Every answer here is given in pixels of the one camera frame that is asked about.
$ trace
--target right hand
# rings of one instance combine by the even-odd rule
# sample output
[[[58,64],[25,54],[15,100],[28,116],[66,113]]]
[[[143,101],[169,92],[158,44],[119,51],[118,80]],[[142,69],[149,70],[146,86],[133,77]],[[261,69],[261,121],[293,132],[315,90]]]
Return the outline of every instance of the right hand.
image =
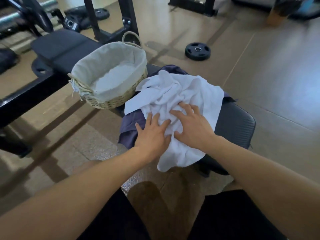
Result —
[[[179,106],[186,111],[186,115],[178,110],[170,111],[181,121],[183,127],[182,133],[174,132],[174,137],[191,148],[206,152],[212,144],[212,139],[217,137],[211,125],[200,114],[198,106],[183,102],[180,102]]]

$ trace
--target floor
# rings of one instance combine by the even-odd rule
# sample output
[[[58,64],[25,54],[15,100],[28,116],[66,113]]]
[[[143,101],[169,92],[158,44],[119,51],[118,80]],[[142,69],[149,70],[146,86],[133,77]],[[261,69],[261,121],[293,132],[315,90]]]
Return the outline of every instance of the floor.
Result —
[[[269,28],[266,14],[229,1],[216,18],[170,7],[168,0],[133,2],[149,63],[176,64],[221,86],[256,120],[252,151],[320,183],[318,20]],[[99,24],[113,32],[122,25],[118,3],[108,10],[110,18]],[[93,38],[92,30],[83,34]],[[185,57],[185,46],[195,41],[210,46],[210,59]],[[0,97],[36,78],[30,68],[34,58],[32,51],[23,54],[0,76]],[[14,121],[9,129],[34,150],[23,159],[0,152],[0,214],[82,163],[124,152],[117,145],[120,123],[110,111],[80,103],[69,85]],[[186,239],[204,196],[219,193],[231,180],[215,173],[202,178],[193,167],[160,173],[151,164],[122,188],[152,239]]]

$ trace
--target tiled floor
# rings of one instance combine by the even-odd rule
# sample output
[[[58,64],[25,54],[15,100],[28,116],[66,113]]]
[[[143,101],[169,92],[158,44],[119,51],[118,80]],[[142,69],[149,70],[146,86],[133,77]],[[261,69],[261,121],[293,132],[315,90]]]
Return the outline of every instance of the tiled floor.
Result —
[[[320,33],[319,21],[286,21],[265,26],[266,14],[224,4],[219,15],[206,17],[167,5],[168,0],[133,0],[140,37],[148,60],[176,64],[220,85],[257,122],[252,150],[320,182]],[[122,25],[117,3],[100,27],[113,32]],[[93,37],[92,30],[83,34]],[[184,56],[191,42],[211,47],[209,60]],[[4,97],[35,79],[30,51],[0,76]],[[117,145],[120,117],[78,102],[69,85],[10,128],[34,150],[24,159],[0,153],[0,214],[36,191],[68,177],[87,160],[122,153]],[[153,163],[124,185],[127,197],[145,222],[152,239],[186,239],[204,195],[216,194],[231,177],[211,173],[202,178],[192,167],[160,173]]]

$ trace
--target wicker basket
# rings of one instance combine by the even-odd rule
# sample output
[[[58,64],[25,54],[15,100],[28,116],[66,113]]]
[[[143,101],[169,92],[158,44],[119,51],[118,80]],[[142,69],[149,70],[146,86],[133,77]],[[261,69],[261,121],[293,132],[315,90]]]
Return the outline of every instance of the wicker basket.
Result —
[[[127,34],[132,34],[132,35],[136,36],[138,38],[138,40],[140,41],[140,38],[136,33],[128,31],[123,35],[122,42],[125,44],[129,44],[129,45],[132,45],[132,46],[135,46],[135,47],[142,49],[142,46],[139,46],[139,45],[131,43],[131,42],[125,42],[124,39]],[[68,76],[71,78],[71,80],[69,82],[71,84],[74,84],[76,86],[77,90],[79,90],[79,92],[82,93],[82,96],[80,96],[80,99],[85,100],[88,104],[90,104],[91,106],[93,106],[94,108],[97,108],[97,109],[114,109],[114,108],[119,107],[122,104],[124,104],[126,101],[128,101],[130,98],[132,98],[132,96],[134,95],[134,92],[136,90],[137,85],[143,79],[145,79],[147,77],[147,75],[148,75],[148,72],[147,72],[147,68],[146,68],[144,73],[140,77],[140,79],[133,86],[131,86],[130,89],[128,89],[123,95],[115,97],[109,101],[102,102],[102,101],[99,101],[94,96],[94,91],[88,85],[83,84],[81,81],[79,81],[79,79],[74,77],[71,73],[68,73]]]

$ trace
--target towel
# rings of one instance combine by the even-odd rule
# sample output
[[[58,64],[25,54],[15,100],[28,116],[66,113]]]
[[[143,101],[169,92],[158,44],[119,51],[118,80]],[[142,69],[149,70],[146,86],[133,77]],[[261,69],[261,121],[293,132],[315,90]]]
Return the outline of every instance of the towel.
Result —
[[[171,142],[160,157],[157,166],[159,171],[166,172],[174,166],[186,167],[204,157],[204,152],[190,148],[174,138],[174,131],[182,133],[182,124],[169,112],[174,109],[186,114],[178,105],[181,101],[197,105],[214,130],[224,97],[219,86],[209,84],[200,76],[170,74],[163,70],[159,71],[158,75],[144,79],[136,91],[140,93],[125,103],[125,115],[141,109],[145,118],[149,113],[160,113],[159,125],[166,119],[171,120],[164,134],[171,135]]]

